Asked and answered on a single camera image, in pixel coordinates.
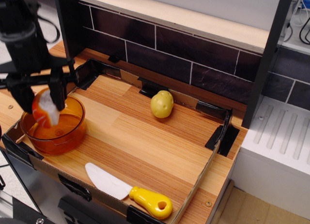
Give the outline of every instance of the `wooden floor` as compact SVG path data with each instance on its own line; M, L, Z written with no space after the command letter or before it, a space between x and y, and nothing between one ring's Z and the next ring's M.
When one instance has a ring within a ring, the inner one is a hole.
M299 217L279 207L270 205L235 187L223 199L211 224L310 224L310 220Z

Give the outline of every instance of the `toy knife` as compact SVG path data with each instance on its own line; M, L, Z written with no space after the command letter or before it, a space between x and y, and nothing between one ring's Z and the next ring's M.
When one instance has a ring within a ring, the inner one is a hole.
M98 166L85 164L87 175L95 187L116 199L122 200L129 195L131 199L143 206L155 218L167 218L172 212L172 202L165 195L130 186Z

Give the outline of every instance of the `orange plastic bowl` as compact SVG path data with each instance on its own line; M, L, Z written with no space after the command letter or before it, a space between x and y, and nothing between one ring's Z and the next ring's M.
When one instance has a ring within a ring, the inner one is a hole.
M39 126L33 116L24 112L21 129L34 147L46 154L59 155L76 148L86 133L85 108L75 97L68 96L60 112L59 123L51 128Z

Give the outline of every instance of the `wooden shelf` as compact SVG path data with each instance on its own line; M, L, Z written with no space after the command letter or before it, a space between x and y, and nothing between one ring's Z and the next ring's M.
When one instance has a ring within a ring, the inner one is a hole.
M81 0L125 15L262 54L269 31L155 0Z

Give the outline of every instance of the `yellow potato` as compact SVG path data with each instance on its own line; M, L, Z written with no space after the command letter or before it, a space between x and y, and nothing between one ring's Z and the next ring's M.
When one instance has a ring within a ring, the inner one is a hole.
M166 118L170 115L173 108L173 96L168 91L159 91L151 99L151 111L157 118Z

